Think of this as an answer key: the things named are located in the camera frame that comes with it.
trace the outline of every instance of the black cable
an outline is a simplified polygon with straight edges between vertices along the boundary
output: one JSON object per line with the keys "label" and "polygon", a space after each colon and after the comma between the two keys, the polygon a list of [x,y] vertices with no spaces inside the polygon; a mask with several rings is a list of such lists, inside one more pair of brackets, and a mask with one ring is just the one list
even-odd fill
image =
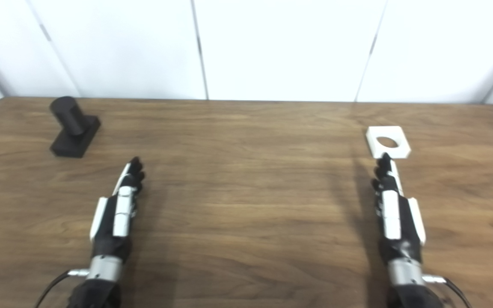
{"label": "black cable", "polygon": [[448,278],[444,278],[444,280],[446,280],[445,285],[447,285],[450,289],[452,289],[452,291],[454,291],[454,293],[456,293],[457,296],[459,296],[461,298],[461,300],[463,301],[463,303],[465,304],[465,306],[467,306],[467,308],[473,308],[473,306],[471,306],[471,304],[469,303],[469,301],[465,297],[465,294],[457,287],[457,285],[455,285]]}
{"label": "black cable", "polygon": [[61,273],[60,276],[58,276],[57,278],[55,278],[53,281],[51,281],[51,283],[49,283],[49,285],[47,285],[47,288],[45,288],[45,291],[43,291],[43,293],[41,293],[41,296],[37,299],[37,302],[33,306],[33,308],[39,308],[39,305],[41,304],[41,302],[43,301],[43,299],[45,298],[45,296],[47,296],[47,293],[49,293],[49,291],[55,285],[57,285],[59,282],[61,282],[62,280],[66,279],[67,277],[70,277],[70,275],[68,274],[68,272],[69,272],[69,270]]}

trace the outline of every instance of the wood grain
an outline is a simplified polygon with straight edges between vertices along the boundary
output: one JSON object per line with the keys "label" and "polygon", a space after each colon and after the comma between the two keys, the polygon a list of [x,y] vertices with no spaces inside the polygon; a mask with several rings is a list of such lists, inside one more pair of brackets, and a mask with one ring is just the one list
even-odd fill
{"label": "wood grain", "polygon": [[0,100],[0,308],[88,265],[96,201],[135,155],[147,178],[123,308],[383,308],[369,125],[401,125],[413,148],[397,164],[425,271],[493,307],[493,106],[81,99],[102,127],[77,160],[48,150],[50,102]]}

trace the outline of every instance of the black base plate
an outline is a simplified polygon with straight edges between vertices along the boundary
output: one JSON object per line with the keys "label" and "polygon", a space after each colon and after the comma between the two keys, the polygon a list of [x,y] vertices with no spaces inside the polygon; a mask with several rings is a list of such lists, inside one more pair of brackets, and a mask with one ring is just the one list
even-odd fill
{"label": "black base plate", "polygon": [[62,130],[56,137],[50,150],[55,156],[81,158],[86,152],[90,142],[94,138],[94,134],[100,127],[100,120],[95,115],[85,115],[89,123],[89,128],[79,136],[71,136]]}

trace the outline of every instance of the hole in white plate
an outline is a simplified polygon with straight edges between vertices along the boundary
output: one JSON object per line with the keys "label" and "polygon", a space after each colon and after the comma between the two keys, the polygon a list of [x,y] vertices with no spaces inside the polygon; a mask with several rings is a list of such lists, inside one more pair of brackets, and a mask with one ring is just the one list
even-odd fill
{"label": "hole in white plate", "polygon": [[395,142],[395,140],[387,137],[378,137],[377,138],[378,142],[383,145],[387,146],[388,148],[397,148],[399,145]]}

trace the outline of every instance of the robotic hand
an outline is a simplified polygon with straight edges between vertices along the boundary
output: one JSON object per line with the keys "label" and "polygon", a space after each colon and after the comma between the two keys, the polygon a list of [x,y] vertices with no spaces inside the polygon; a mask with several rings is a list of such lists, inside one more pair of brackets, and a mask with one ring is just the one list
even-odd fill
{"label": "robotic hand", "polygon": [[423,275],[421,248],[426,241],[425,229],[415,198],[407,199],[397,166],[389,154],[383,154],[374,171],[372,186],[376,191],[376,214],[382,237],[378,249],[387,265],[391,289],[389,308],[442,308],[443,303],[426,283],[448,285],[463,300],[471,304],[449,279]]}
{"label": "robotic hand", "polygon": [[68,308],[119,308],[119,278],[131,255],[131,223],[137,213],[136,196],[142,190],[142,163],[133,158],[117,181],[111,197],[101,197],[90,229],[92,256],[90,268],[72,269],[57,277],[39,298],[37,308],[49,290],[70,276],[86,277],[69,298]]}

